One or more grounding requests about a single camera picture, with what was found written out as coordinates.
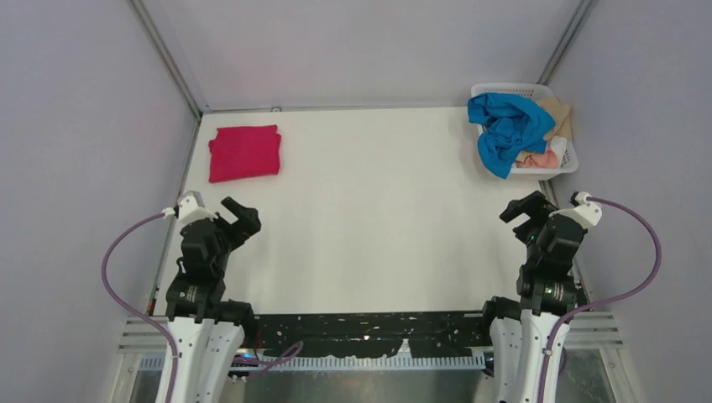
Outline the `blue t-shirt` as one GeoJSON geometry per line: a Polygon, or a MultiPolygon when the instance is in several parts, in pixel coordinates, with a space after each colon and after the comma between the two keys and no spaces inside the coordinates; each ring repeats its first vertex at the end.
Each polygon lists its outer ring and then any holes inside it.
{"type": "Polygon", "coordinates": [[[484,127],[477,148],[484,167],[495,176],[509,176],[522,151],[545,153],[545,135],[555,119],[534,101],[516,94],[485,92],[468,100],[469,122],[484,127]]]}

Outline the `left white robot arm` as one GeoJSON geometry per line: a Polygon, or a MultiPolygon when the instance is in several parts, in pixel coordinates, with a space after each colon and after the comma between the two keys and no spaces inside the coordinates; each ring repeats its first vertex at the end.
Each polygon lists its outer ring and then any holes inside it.
{"type": "Polygon", "coordinates": [[[238,348],[250,346],[258,330],[247,302],[225,301],[225,275],[233,251],[257,234],[259,213],[231,197],[222,205],[229,222],[206,208],[199,193],[179,198],[173,212],[181,225],[177,271],[165,293],[168,341],[156,401],[217,400],[238,348]]]}

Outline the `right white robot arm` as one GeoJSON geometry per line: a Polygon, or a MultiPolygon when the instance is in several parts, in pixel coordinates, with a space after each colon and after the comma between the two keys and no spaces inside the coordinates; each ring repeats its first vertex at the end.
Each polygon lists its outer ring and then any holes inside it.
{"type": "Polygon", "coordinates": [[[514,301],[494,296],[483,306],[480,336],[494,348],[497,402],[553,402],[569,326],[557,321],[577,304],[570,271],[587,233],[540,191],[508,203],[500,220],[525,214],[514,229],[526,246],[514,301]]]}

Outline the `white plastic laundry basket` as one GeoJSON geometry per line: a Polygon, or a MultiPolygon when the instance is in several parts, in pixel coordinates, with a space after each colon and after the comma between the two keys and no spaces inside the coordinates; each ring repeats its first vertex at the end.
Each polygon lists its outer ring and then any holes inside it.
{"type": "MultiPolygon", "coordinates": [[[[554,98],[554,92],[545,85],[531,83],[479,83],[471,88],[471,96],[481,93],[494,92],[512,94],[524,97],[534,102],[542,99],[554,98]]],[[[513,165],[508,179],[527,179],[532,181],[548,181],[560,174],[573,173],[579,167],[578,157],[575,154],[573,141],[556,140],[553,151],[558,157],[558,166],[555,168],[520,168],[513,165]]]]}

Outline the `pink t-shirt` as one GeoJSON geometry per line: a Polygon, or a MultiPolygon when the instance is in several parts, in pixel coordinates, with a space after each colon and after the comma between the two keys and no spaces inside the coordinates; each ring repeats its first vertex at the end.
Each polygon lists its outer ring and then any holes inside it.
{"type": "Polygon", "coordinates": [[[516,167],[525,169],[557,169],[561,164],[558,155],[551,149],[543,154],[520,152],[516,158],[516,167]]]}

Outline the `folded red t-shirt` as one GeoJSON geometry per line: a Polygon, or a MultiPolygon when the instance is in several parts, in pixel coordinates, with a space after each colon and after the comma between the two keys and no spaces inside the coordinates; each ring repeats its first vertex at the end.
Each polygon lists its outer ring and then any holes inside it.
{"type": "Polygon", "coordinates": [[[219,128],[216,137],[208,142],[208,181],[278,175],[281,140],[277,125],[219,128]]]}

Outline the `beige t-shirt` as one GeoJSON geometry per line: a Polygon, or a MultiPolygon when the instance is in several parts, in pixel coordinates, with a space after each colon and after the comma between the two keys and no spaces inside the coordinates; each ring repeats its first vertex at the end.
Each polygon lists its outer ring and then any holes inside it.
{"type": "Polygon", "coordinates": [[[546,97],[536,101],[536,104],[544,109],[555,121],[554,127],[545,134],[546,141],[558,136],[567,140],[573,139],[573,129],[571,124],[571,106],[561,103],[556,97],[546,97]]]}

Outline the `black taped mounting plate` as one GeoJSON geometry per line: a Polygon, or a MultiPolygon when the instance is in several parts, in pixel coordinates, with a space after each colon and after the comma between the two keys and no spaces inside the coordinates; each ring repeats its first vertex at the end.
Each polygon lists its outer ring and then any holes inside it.
{"type": "Polygon", "coordinates": [[[492,346],[480,311],[264,314],[242,344],[275,357],[302,342],[300,358],[391,358],[407,348],[414,358],[464,357],[492,346]]]}

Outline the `aluminium frame rail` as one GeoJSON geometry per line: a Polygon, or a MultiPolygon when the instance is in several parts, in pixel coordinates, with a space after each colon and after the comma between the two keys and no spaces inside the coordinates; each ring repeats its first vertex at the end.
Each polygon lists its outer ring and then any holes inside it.
{"type": "MultiPolygon", "coordinates": [[[[243,348],[242,345],[237,351],[239,356],[248,356],[251,353],[258,354],[260,359],[272,360],[277,358],[269,357],[264,353],[258,353],[243,348]]],[[[402,348],[398,354],[391,358],[377,359],[357,359],[355,357],[336,358],[329,356],[326,358],[296,358],[286,364],[282,364],[280,369],[291,371],[336,371],[336,370],[398,370],[398,369],[482,369],[494,362],[494,348],[475,348],[464,357],[457,358],[414,358],[407,348],[402,348]]]]}

